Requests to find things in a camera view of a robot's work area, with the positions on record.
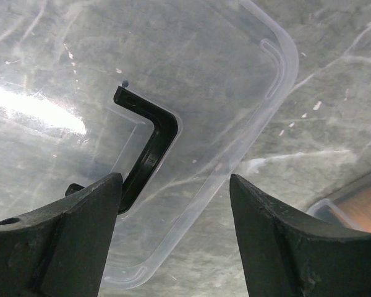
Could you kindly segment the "clear box lid black handle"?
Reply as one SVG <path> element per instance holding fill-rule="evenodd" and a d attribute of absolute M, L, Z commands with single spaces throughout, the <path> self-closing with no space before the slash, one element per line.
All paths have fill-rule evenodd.
<path fill-rule="evenodd" d="M 126 194 L 102 286 L 156 272 L 292 87 L 291 37 L 252 1 L 0 1 L 0 221 L 112 172 Z"/>

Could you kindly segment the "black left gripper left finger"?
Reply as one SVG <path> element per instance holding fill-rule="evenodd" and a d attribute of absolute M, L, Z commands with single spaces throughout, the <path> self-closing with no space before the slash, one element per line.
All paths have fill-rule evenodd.
<path fill-rule="evenodd" d="M 0 296 L 97 296 L 122 196 L 103 179 L 0 221 Z"/>

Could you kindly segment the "clear first aid box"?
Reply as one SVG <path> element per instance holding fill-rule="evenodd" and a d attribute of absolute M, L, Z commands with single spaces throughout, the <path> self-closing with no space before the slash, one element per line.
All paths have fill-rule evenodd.
<path fill-rule="evenodd" d="M 317 201 L 307 214 L 334 225 L 371 233 L 371 173 Z"/>

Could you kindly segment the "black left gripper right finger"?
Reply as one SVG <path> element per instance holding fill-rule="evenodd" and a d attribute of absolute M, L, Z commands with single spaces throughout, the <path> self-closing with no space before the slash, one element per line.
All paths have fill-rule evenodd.
<path fill-rule="evenodd" d="M 249 296 L 371 296 L 371 233 L 314 218 L 238 174 L 229 191 Z"/>

